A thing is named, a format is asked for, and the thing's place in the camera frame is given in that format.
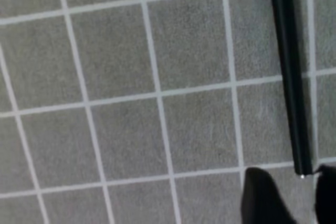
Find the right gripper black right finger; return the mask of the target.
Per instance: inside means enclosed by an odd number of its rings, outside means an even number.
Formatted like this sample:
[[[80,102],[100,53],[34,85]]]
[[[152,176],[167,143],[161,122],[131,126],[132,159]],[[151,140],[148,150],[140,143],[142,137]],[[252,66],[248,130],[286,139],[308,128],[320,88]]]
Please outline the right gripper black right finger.
[[[316,187],[315,212],[317,222],[335,223],[335,167],[321,165]]]

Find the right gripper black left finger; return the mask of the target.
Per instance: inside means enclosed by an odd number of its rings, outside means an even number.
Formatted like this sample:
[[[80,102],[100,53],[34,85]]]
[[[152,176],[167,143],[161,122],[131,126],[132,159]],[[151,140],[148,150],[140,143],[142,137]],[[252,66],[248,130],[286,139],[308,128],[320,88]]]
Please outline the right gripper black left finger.
[[[240,213],[243,224],[296,223],[272,176],[257,167],[245,170]]]

